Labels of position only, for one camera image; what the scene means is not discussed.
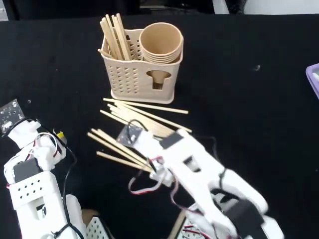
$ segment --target hole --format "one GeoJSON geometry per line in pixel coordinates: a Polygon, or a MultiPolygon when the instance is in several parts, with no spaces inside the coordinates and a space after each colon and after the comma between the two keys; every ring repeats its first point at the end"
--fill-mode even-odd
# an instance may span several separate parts
{"type": "Polygon", "coordinates": [[[171,76],[169,72],[158,70],[147,71],[146,74],[153,78],[153,90],[162,90],[165,78],[171,76]]]}

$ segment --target wire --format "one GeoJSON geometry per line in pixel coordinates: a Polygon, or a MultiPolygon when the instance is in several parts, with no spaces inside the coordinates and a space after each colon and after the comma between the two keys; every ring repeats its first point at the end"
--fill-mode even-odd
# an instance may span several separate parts
{"type": "Polygon", "coordinates": [[[66,221],[67,221],[67,224],[58,232],[56,233],[53,233],[53,235],[55,236],[55,238],[59,237],[61,235],[61,233],[68,227],[72,228],[72,230],[75,231],[75,233],[79,236],[80,239],[84,239],[82,233],[74,226],[71,224],[71,221],[70,221],[70,215],[69,215],[69,211],[68,211],[68,208],[67,208],[67,205],[66,205],[66,195],[65,195],[65,191],[66,191],[66,181],[67,181],[67,178],[72,170],[72,168],[76,165],[78,159],[76,157],[76,155],[73,153],[73,151],[54,133],[52,132],[51,130],[49,130],[47,127],[45,127],[38,119],[34,119],[34,118],[30,118],[30,117],[27,117],[27,118],[24,118],[20,121],[18,121],[17,123],[15,123],[10,129],[8,129],[6,131],[6,133],[4,133],[2,135],[2,137],[4,136],[7,136],[10,134],[10,132],[15,128],[17,127],[19,124],[21,124],[22,122],[26,121],[26,120],[32,120],[32,121],[36,121],[38,122],[39,124],[41,124],[41,127],[46,130],[48,133],[50,133],[56,140],[59,141],[59,143],[66,148],[67,151],[69,151],[69,153],[71,154],[71,156],[73,157],[73,163],[71,164],[71,166],[69,167],[69,170],[68,172],[66,173],[65,175],[65,178],[64,178],[64,183],[63,183],[63,208],[64,208],[64,213],[65,213],[65,217],[66,217],[66,221]]]}
{"type": "Polygon", "coordinates": [[[142,123],[142,122],[140,122],[139,120],[137,120],[137,119],[132,119],[132,120],[130,120],[129,122],[128,122],[128,125],[127,125],[127,128],[126,128],[126,134],[127,134],[127,137],[129,138],[129,141],[131,142],[131,143],[134,143],[133,141],[132,141],[132,139],[131,139],[131,133],[130,133],[130,125],[132,124],[132,122],[137,122],[137,123],[139,123],[143,128],[144,128],[144,130],[145,131],[149,131],[146,127],[145,127],[145,125],[142,123]]]}
{"type": "Polygon", "coordinates": [[[130,182],[129,182],[129,191],[130,191],[132,194],[134,194],[134,195],[142,195],[142,194],[146,194],[146,193],[150,193],[150,192],[156,191],[157,189],[160,188],[161,184],[163,183],[163,181],[164,181],[164,179],[165,179],[165,177],[166,177],[166,175],[167,175],[167,171],[165,171],[165,174],[164,174],[164,176],[161,178],[161,180],[159,180],[159,181],[158,181],[153,187],[151,187],[151,188],[144,188],[144,189],[139,189],[139,190],[133,191],[133,190],[131,189],[132,184],[133,184],[133,183],[136,181],[136,179],[141,175],[141,173],[142,173],[142,172],[139,172],[139,173],[137,174],[137,176],[136,176],[136,177],[133,177],[133,178],[130,180],[130,182]]]}
{"type": "Polygon", "coordinates": [[[207,235],[206,233],[197,232],[197,231],[193,231],[193,230],[189,230],[189,229],[183,229],[183,232],[199,234],[199,235],[204,236],[204,238],[206,238],[206,239],[211,239],[211,238],[210,238],[210,236],[209,236],[209,235],[207,235]]]}
{"type": "Polygon", "coordinates": [[[47,133],[47,132],[38,133],[37,136],[36,136],[35,139],[34,139],[33,146],[36,146],[37,139],[38,139],[38,137],[41,136],[41,135],[48,135],[48,136],[50,136],[51,138],[53,138],[53,140],[54,140],[54,145],[55,145],[55,151],[54,151],[53,157],[55,157],[56,154],[58,153],[58,143],[57,143],[57,141],[56,141],[56,137],[53,136],[51,133],[47,133]]]}

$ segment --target beige plastic holder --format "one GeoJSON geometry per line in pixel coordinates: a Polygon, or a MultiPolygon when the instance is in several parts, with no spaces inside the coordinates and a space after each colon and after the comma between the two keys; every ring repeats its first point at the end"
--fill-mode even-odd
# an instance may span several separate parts
{"type": "MultiPolygon", "coordinates": [[[[142,30],[124,30],[132,60],[116,60],[101,54],[111,84],[111,95],[117,100],[169,104],[174,99],[178,69],[183,59],[183,47],[173,63],[162,65],[142,61],[139,40],[142,30]]],[[[105,38],[102,50],[111,53],[105,38]]]]}

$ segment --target cup rim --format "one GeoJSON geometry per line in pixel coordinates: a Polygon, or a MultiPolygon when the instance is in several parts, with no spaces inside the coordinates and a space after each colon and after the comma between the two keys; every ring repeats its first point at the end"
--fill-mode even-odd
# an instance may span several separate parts
{"type": "Polygon", "coordinates": [[[181,45],[182,45],[182,43],[183,43],[183,35],[182,35],[181,31],[180,31],[176,26],[174,26],[173,24],[170,24],[170,23],[167,23],[167,22],[155,22],[155,23],[153,23],[153,24],[151,24],[151,25],[148,25],[147,27],[145,27],[145,28],[142,30],[142,32],[140,33],[140,36],[139,36],[139,42],[140,42],[141,48],[143,48],[143,50],[144,50],[146,53],[148,53],[149,55],[153,55],[153,56],[157,56],[157,57],[165,57],[165,56],[172,55],[174,52],[176,52],[178,49],[181,48],[181,45]],[[158,24],[170,25],[170,26],[172,26],[173,28],[175,28],[175,29],[178,31],[178,33],[179,33],[179,35],[180,35],[180,41],[179,41],[179,44],[178,44],[177,48],[174,49],[173,51],[168,52],[168,53],[165,53],[165,54],[155,54],[155,53],[149,52],[148,50],[146,50],[146,49],[143,47],[143,44],[142,44],[142,41],[141,41],[141,36],[142,36],[143,32],[144,32],[147,28],[149,28],[149,27],[151,27],[151,26],[153,26],[153,25],[158,25],[158,24]]]}

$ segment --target black tabletop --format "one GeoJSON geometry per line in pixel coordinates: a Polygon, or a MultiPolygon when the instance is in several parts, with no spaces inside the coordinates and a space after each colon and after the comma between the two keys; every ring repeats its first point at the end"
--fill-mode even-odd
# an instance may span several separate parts
{"type": "MultiPolygon", "coordinates": [[[[269,203],[286,238],[315,237],[318,218],[319,101],[305,69],[319,62],[317,15],[131,16],[126,28],[166,21],[184,35],[184,59],[169,106],[189,115],[150,111],[214,135],[222,163],[269,203]]],[[[101,56],[99,19],[0,22],[0,105],[18,98],[25,115],[62,130],[79,157],[68,193],[98,210],[116,238],[166,238],[178,215],[170,189],[132,196],[136,170],[96,156],[103,147],[86,136],[122,125],[99,113],[110,86],[101,56]]],[[[200,140],[210,150],[208,140],[200,140]]],[[[0,142],[3,165],[18,148],[0,142]]],[[[61,185],[71,159],[53,170],[61,185]]],[[[145,175],[140,185],[154,183],[145,175]]],[[[0,177],[2,238],[19,238],[5,179],[0,177]]],[[[181,191],[179,203],[188,205],[181,191]]]]}

